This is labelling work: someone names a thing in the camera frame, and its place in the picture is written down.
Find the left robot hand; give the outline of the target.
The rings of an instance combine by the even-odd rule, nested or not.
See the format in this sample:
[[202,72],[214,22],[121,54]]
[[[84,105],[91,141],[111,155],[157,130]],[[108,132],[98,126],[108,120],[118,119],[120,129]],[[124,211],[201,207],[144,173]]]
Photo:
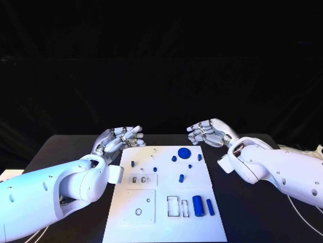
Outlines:
[[110,164],[124,149],[146,146],[142,130],[142,126],[107,129],[94,142],[91,153]]

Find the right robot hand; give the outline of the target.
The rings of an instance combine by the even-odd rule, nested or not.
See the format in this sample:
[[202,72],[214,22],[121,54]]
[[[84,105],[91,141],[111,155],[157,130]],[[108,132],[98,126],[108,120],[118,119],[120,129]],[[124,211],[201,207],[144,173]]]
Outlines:
[[218,118],[198,122],[186,128],[186,131],[189,132],[188,139],[193,145],[204,142],[212,147],[227,146],[229,148],[241,138],[234,129]]

